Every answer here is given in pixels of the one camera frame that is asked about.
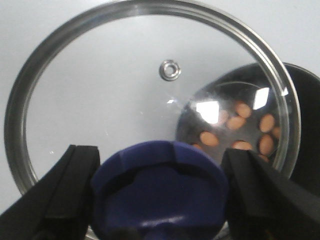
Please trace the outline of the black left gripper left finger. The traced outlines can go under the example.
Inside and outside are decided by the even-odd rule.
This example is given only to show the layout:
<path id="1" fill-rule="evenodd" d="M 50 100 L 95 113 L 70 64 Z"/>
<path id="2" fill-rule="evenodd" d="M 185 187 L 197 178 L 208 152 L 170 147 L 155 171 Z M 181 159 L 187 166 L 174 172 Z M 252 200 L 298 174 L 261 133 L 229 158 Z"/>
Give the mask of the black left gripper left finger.
<path id="1" fill-rule="evenodd" d="M 60 160 L 0 216 L 2 240 L 83 240 L 93 205 L 96 146 L 70 145 Z"/>

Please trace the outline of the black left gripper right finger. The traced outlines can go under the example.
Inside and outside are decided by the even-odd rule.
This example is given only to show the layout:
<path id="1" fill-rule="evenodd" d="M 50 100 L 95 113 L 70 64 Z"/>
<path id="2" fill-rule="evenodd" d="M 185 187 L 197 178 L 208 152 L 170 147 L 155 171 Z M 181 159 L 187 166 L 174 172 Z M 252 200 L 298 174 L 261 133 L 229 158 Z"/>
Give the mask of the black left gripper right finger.
<path id="1" fill-rule="evenodd" d="M 318 240 L 320 199 L 250 150 L 228 148 L 226 219 L 234 240 Z"/>

